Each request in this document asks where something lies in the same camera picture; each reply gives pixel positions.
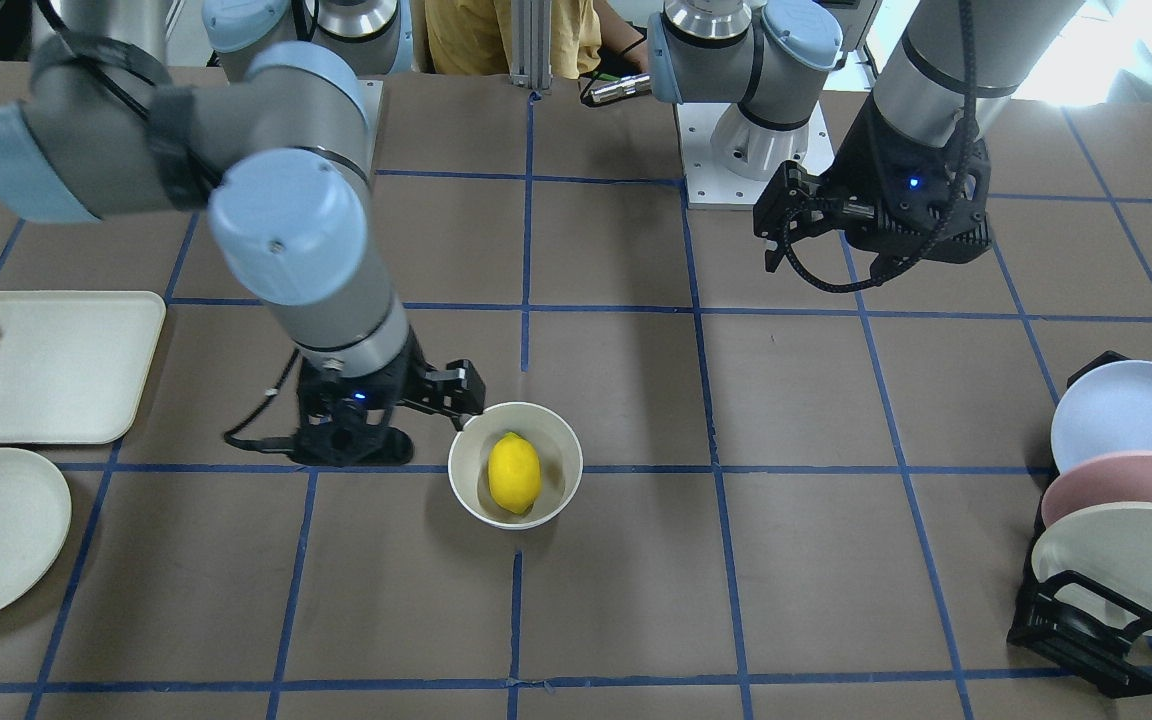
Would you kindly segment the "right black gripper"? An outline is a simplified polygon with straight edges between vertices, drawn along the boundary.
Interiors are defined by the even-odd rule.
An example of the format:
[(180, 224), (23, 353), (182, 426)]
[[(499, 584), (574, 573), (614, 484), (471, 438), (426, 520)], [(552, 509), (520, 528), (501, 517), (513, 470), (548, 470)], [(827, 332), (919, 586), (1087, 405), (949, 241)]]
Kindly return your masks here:
[(346, 377), (302, 361), (296, 384), (294, 462), (325, 468), (399, 467), (415, 455), (412, 439), (393, 427), (397, 406), (440, 415), (462, 432), (485, 414), (486, 384), (471, 361), (444, 369), (426, 363), (416, 334), (374, 373)]

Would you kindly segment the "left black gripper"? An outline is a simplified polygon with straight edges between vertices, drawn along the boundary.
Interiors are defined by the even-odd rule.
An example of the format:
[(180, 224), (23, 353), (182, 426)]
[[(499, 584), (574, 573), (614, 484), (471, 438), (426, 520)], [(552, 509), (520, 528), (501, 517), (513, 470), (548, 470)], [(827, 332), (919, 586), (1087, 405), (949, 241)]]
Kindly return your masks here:
[[(796, 273), (806, 273), (794, 245), (833, 232), (841, 218), (842, 199), (876, 209), (867, 222), (846, 225), (851, 247), (884, 258), (911, 258), (937, 220), (952, 209), (958, 149), (956, 138), (942, 147), (909, 141), (867, 97), (824, 177), (799, 161), (782, 161), (755, 200), (753, 232), (765, 241), (764, 270), (776, 272), (787, 263)], [(947, 237), (929, 251), (929, 262), (965, 264), (991, 250), (993, 233), (986, 210), (990, 176), (990, 150), (979, 138), (967, 156), (967, 187), (952, 209)]]

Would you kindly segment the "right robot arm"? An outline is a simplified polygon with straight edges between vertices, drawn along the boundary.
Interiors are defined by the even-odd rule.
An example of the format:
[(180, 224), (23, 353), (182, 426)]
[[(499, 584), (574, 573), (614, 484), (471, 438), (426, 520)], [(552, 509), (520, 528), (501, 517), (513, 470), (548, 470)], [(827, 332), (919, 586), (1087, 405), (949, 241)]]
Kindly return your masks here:
[[(223, 88), (179, 85), (150, 28), (118, 26), (126, 1), (37, 1), (44, 40), (31, 97), (0, 105), (0, 200), (35, 223), (205, 211), (238, 283), (294, 346), (262, 407), (296, 381), (297, 427), (238, 450), (310, 467), (397, 467), (414, 442), (397, 407), (454, 429), (484, 414), (471, 361), (422, 353), (372, 238), (369, 114), (361, 79), (329, 47), (273, 40), (285, 6), (215, 1), (218, 53), (256, 53)], [(229, 35), (252, 20), (252, 41)]]

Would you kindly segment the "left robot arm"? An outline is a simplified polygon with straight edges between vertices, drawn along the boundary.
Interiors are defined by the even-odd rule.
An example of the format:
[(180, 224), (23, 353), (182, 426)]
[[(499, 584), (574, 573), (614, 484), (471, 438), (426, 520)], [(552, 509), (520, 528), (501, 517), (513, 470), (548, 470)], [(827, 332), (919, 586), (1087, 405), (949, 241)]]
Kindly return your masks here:
[(713, 149), (764, 182), (751, 210), (765, 270), (818, 290), (867, 290), (920, 263), (965, 264), (993, 243), (987, 128), (1075, 1), (922, 1), (835, 159), (810, 173), (804, 135), (844, 32), (814, 1), (667, 1), (646, 29), (652, 91), (719, 103)]

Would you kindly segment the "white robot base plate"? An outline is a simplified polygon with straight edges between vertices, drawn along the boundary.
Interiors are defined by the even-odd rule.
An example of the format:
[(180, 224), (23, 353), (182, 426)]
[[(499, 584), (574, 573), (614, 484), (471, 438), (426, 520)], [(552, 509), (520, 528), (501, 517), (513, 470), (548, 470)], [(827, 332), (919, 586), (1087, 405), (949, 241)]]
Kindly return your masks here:
[(676, 120), (690, 209), (750, 209), (783, 162), (819, 176), (835, 159), (819, 105), (791, 131), (755, 124), (735, 103), (680, 104)]

